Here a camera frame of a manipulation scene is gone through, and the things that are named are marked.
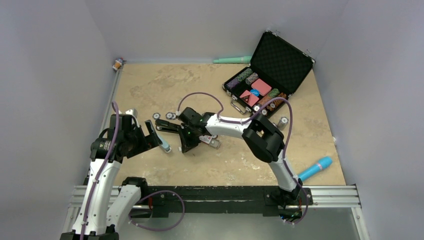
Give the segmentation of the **light blue stapler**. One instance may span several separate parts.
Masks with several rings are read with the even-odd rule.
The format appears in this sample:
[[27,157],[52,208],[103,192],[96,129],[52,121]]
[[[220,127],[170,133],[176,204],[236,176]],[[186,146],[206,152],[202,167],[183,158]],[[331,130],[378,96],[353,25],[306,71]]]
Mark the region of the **light blue stapler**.
[[161,141],[161,145],[160,148],[165,152],[165,153],[170,153],[172,151],[172,148],[170,146],[170,144],[159,134],[157,134],[159,140]]

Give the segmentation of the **black stapler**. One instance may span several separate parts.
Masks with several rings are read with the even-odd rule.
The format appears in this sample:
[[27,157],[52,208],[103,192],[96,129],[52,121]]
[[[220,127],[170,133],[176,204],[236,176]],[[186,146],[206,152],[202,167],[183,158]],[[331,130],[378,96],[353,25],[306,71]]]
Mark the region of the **black stapler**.
[[181,128],[181,125],[175,124],[163,119],[156,119],[155,126],[156,126],[156,130],[160,132],[174,133],[174,134],[177,134],[179,132],[179,129]]

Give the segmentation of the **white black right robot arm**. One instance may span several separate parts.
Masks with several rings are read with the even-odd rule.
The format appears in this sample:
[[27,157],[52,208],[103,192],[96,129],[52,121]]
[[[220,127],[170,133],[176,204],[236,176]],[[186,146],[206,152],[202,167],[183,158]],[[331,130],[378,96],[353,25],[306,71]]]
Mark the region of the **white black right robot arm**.
[[300,198],[302,184],[286,158],[287,144],[283,133],[264,115],[249,118],[220,117],[217,113],[200,114],[186,107],[177,115],[190,136],[227,136],[242,139],[252,154],[267,163],[274,173],[279,193],[288,204]]

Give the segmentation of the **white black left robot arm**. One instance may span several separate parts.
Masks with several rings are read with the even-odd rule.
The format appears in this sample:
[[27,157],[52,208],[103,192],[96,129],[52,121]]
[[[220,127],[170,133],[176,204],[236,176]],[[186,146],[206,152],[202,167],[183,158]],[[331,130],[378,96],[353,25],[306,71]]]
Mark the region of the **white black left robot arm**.
[[124,158],[131,158],[162,144],[151,120],[145,121],[144,135],[136,117],[128,112],[112,114],[109,128],[90,147],[89,177],[80,211],[62,240],[117,240],[122,226],[129,221],[135,204],[149,199],[147,180],[127,177],[111,202],[115,178]]

